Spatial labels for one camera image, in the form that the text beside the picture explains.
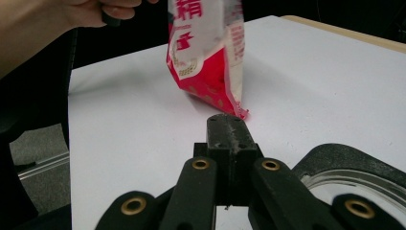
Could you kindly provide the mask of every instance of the table surface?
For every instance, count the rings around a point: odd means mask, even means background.
[[[316,146],[339,143],[406,171],[405,54],[275,16],[247,22],[245,37],[245,122],[265,156],[293,168]],[[206,120],[221,111],[178,89],[166,51],[73,71],[74,229],[94,229],[124,193],[171,188],[193,144],[206,142]],[[246,209],[217,211],[217,229],[251,229]]]

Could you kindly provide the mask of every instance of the hand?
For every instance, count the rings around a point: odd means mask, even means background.
[[[62,0],[72,27],[102,27],[102,11],[117,19],[130,19],[142,0]],[[155,4],[158,0],[147,0]]]

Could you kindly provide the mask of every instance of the screw hole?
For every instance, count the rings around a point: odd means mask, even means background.
[[[372,219],[375,217],[375,212],[373,208],[366,202],[356,199],[349,199],[345,203],[347,210],[352,214],[363,218],[363,219]]]
[[[122,205],[122,213],[128,216],[136,215],[146,208],[147,201],[140,197],[133,197],[131,199],[126,200]]]
[[[206,160],[195,160],[193,161],[192,166],[197,170],[206,170],[209,168],[209,162]]]
[[[281,166],[278,162],[273,160],[266,160],[262,162],[262,166],[269,171],[277,171]]]

